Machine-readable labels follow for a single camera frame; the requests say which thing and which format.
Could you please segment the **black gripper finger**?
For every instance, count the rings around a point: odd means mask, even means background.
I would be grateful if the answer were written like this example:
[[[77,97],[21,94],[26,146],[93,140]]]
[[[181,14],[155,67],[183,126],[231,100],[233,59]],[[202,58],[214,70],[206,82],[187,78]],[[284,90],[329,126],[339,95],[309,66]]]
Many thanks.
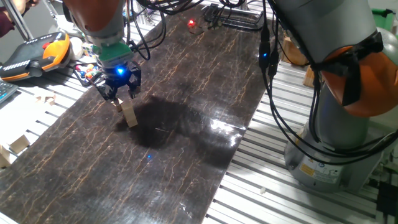
[[[117,85],[104,82],[96,85],[96,89],[106,101],[115,101],[117,99],[117,92],[119,89]]]
[[[136,95],[141,92],[141,81],[140,80],[133,80],[127,83],[129,89],[128,93],[131,99],[134,99]]]

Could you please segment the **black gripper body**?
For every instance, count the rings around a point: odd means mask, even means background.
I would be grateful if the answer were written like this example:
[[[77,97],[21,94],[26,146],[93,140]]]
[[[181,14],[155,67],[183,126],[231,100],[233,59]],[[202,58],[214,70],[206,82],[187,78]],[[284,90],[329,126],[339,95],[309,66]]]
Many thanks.
[[[135,61],[128,61],[113,68],[102,68],[104,83],[101,88],[120,88],[127,85],[136,89],[141,85],[141,67]]]

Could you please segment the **bare person hand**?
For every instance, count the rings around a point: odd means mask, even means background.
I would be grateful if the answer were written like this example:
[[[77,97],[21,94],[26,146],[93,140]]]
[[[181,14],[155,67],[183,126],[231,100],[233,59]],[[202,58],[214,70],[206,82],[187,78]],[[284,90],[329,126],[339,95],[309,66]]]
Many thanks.
[[[12,0],[17,10],[23,14],[27,9],[38,5],[39,0]]]

